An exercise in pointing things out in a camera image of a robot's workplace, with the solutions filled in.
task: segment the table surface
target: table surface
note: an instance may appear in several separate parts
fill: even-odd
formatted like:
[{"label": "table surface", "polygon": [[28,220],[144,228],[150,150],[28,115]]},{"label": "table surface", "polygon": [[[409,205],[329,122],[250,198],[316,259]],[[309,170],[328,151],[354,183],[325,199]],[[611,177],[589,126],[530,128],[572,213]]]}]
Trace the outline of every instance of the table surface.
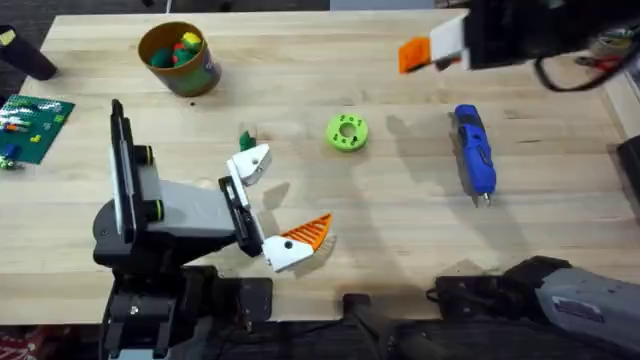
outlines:
[{"label": "table surface", "polygon": [[[267,235],[333,214],[316,256],[274,275],[236,246],[201,258],[224,276],[271,276],[274,319],[338,315],[369,292],[394,316],[437,316],[424,290],[442,274],[501,273],[533,255],[640,282],[640,227],[613,155],[625,135],[601,91],[557,95],[530,66],[397,73],[397,48],[454,10],[57,17],[43,45],[60,68],[22,94],[76,103],[42,165],[0,174],[0,323],[98,322],[111,287],[91,226],[111,197],[110,100],[153,145],[163,178],[215,187],[254,127],[273,164],[249,190]],[[152,26],[202,29],[223,69],[216,89],[169,93],[137,58]],[[550,64],[580,82],[570,58]],[[475,104],[498,173],[494,206],[462,188],[447,113]],[[367,146],[325,144],[334,115],[363,116]]]}]

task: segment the orange gripper pad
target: orange gripper pad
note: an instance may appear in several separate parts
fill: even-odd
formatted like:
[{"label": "orange gripper pad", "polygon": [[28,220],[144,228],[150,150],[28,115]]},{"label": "orange gripper pad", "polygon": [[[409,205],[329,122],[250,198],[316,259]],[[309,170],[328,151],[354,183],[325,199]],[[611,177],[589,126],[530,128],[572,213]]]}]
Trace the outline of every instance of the orange gripper pad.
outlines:
[{"label": "orange gripper pad", "polygon": [[309,244],[311,248],[313,248],[313,251],[316,251],[327,237],[330,225],[331,214],[325,214],[304,225],[293,228],[281,236]]},{"label": "orange gripper pad", "polygon": [[398,49],[398,71],[408,74],[431,63],[431,40],[415,37]]}]

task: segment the wire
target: wire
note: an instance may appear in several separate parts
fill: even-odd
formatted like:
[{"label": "wire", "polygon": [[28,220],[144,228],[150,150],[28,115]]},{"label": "wire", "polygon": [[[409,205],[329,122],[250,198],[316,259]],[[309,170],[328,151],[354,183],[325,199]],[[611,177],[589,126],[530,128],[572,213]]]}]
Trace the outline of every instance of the wire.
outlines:
[{"label": "wire", "polygon": [[[318,331],[322,331],[322,330],[326,330],[329,328],[332,328],[334,326],[338,326],[341,325],[344,321],[342,319],[337,320],[337,321],[332,321],[330,323],[327,324],[322,324],[322,325],[318,325],[318,326],[314,326],[311,327],[309,329],[305,329],[303,331],[291,334],[289,336],[289,339],[293,340],[293,339],[297,339]],[[275,337],[269,337],[269,338],[263,338],[263,339],[250,339],[250,341],[241,341],[241,340],[237,340],[237,339],[232,339],[231,338],[231,334],[233,334],[235,332],[235,328],[231,329],[229,331],[229,333],[227,334],[227,337],[224,339],[220,339],[218,337],[218,339],[220,339],[222,341],[221,345],[220,345],[220,350],[218,350],[218,354],[215,357],[215,360],[220,360],[222,358],[223,355],[228,354],[229,352],[231,352],[232,350],[234,350],[235,348],[237,348],[238,346],[242,346],[242,345],[257,345],[257,344],[264,344],[264,343],[268,343],[268,342],[277,342],[278,339]],[[226,344],[232,344],[233,346],[229,347],[227,351],[223,352],[223,350],[226,347]]]},{"label": "wire", "polygon": [[229,343],[229,339],[231,338],[231,334],[233,334],[234,331],[236,331],[236,328],[232,328],[231,330],[229,330],[229,333],[227,333],[226,339],[224,339],[224,341],[222,341],[222,343],[220,343],[220,349],[218,350],[218,355],[216,355],[216,359],[215,360],[220,360],[222,358],[222,354],[223,354],[224,348]]},{"label": "wire", "polygon": [[[337,321],[332,321],[329,322],[327,324],[322,324],[322,325],[318,325],[318,326],[314,326],[311,327],[309,329],[305,329],[303,331],[297,332],[297,333],[293,333],[289,336],[289,339],[297,339],[306,335],[309,335],[311,333],[317,332],[317,331],[322,331],[322,330],[326,330],[338,325],[342,325],[344,321],[341,320],[337,320]],[[227,342],[231,343],[231,344],[235,344],[235,345],[255,345],[255,344],[264,344],[264,343],[269,343],[269,342],[277,342],[279,341],[278,338],[276,337],[264,337],[261,339],[233,339],[231,338],[231,336],[229,336],[228,339],[226,339]]]},{"label": "wire", "polygon": [[104,309],[104,313],[102,314],[102,321],[100,322],[100,334],[98,338],[98,360],[105,360],[109,358],[109,352],[105,351],[104,349],[104,337],[107,335],[105,334],[105,328],[107,327],[107,322],[109,321],[109,310],[111,309],[111,301],[113,299],[111,295],[112,294],[109,294],[109,298],[107,299],[107,306]]},{"label": "wire", "polygon": [[440,303],[440,299],[438,298],[438,292],[436,291],[436,288],[431,288],[429,290],[427,290],[427,300],[434,302],[436,304]]},{"label": "wire", "polygon": [[544,68],[544,60],[545,58],[538,58],[533,63],[533,68],[535,70],[540,83],[547,89],[555,92],[576,92],[576,91],[587,91],[591,89],[595,89],[598,86],[604,84],[609,81],[611,78],[616,76],[620,71],[624,70],[628,65],[630,65],[633,60],[640,54],[640,44],[638,43],[638,39],[635,39],[633,45],[631,45],[631,49],[629,52],[622,57],[619,63],[617,63],[611,70],[604,72],[600,76],[595,79],[589,80],[586,83],[574,87],[559,87],[556,83],[554,83],[547,74],[547,71]]}]

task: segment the green lego baseplate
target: green lego baseplate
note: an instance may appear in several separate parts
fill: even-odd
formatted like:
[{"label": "green lego baseplate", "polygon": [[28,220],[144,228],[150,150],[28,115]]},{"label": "green lego baseplate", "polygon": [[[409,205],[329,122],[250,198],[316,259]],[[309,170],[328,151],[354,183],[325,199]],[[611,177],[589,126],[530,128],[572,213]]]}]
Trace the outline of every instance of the green lego baseplate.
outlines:
[{"label": "green lego baseplate", "polygon": [[17,145],[20,151],[15,160],[40,164],[74,106],[64,101],[11,95],[0,109],[0,125],[8,122],[26,131],[0,131],[0,152],[7,144]]}]

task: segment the green toy piece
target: green toy piece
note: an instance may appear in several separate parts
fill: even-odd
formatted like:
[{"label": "green toy piece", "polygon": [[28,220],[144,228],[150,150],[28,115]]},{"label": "green toy piece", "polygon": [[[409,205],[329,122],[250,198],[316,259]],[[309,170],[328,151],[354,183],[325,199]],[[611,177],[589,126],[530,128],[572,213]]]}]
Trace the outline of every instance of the green toy piece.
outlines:
[{"label": "green toy piece", "polygon": [[340,151],[360,149],[367,143],[368,136],[367,123],[357,115],[336,115],[327,126],[327,141]]},{"label": "green toy piece", "polygon": [[245,131],[240,135],[240,151],[249,150],[256,147],[256,138],[249,135],[248,131]]},{"label": "green toy piece", "polygon": [[13,160],[7,160],[3,156],[0,156],[0,169],[2,170],[15,170],[18,165]]},{"label": "green toy piece", "polygon": [[166,48],[158,49],[151,57],[151,66],[158,68],[172,67],[171,50]]},{"label": "green toy piece", "polygon": [[194,56],[195,54],[187,49],[177,49],[176,51],[173,52],[173,61],[174,61],[173,66],[174,67],[182,66],[188,63],[191,59],[193,59]]}]

